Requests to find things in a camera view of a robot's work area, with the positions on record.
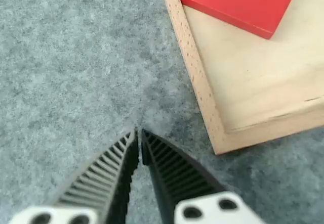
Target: carpet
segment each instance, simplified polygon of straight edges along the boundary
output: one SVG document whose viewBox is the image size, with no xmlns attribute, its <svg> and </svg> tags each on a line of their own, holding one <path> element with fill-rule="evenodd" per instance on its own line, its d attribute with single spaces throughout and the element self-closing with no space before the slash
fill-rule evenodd
<svg viewBox="0 0 324 224">
<path fill-rule="evenodd" d="M 268 223 L 322 223 L 324 129 L 213 154 L 163 0 L 0 0 L 0 223 L 129 127 L 201 162 Z M 147 168 L 127 223 L 161 223 Z"/>
</svg>

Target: red wooden piece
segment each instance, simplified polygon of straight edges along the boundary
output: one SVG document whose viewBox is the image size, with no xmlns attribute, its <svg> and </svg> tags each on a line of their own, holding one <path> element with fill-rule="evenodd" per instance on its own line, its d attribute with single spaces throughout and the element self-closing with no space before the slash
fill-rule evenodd
<svg viewBox="0 0 324 224">
<path fill-rule="evenodd" d="M 271 38 L 291 0 L 181 0 L 182 4 Z"/>
</svg>

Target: wooden border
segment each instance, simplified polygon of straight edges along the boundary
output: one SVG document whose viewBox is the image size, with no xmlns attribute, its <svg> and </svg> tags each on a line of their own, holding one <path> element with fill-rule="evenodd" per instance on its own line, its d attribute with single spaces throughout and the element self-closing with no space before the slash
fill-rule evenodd
<svg viewBox="0 0 324 224">
<path fill-rule="evenodd" d="M 303 112 L 283 115 L 237 131 L 225 132 L 181 1 L 165 0 L 165 2 L 215 154 L 251 146 L 324 124 L 324 105 L 316 105 Z"/>
</svg>

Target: screw hole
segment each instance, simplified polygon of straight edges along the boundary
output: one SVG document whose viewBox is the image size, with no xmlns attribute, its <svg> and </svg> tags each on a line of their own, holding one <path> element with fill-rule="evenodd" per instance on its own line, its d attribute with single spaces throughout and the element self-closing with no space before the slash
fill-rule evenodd
<svg viewBox="0 0 324 224">
<path fill-rule="evenodd" d="M 48 213 L 42 213 L 34 217 L 31 224 L 47 224 L 50 222 L 51 215 Z"/>
<path fill-rule="evenodd" d="M 89 218 L 86 215 L 78 215 L 69 224 L 88 224 Z"/>
<path fill-rule="evenodd" d="M 189 206 L 184 209 L 183 215 L 185 218 L 194 219 L 194 218 L 201 217 L 202 213 L 196 207 Z"/>
<path fill-rule="evenodd" d="M 219 206 L 223 210 L 235 210 L 237 209 L 237 205 L 235 202 L 229 200 L 229 199 L 223 199 L 219 202 Z"/>
</svg>

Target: light wood surface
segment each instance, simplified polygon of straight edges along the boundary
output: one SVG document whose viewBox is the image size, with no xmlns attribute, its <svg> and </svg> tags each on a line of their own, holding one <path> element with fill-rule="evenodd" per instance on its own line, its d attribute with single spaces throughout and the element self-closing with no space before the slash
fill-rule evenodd
<svg viewBox="0 0 324 224">
<path fill-rule="evenodd" d="M 166 4 L 216 153 L 324 124 L 324 0 L 292 0 L 271 40 Z"/>
</svg>

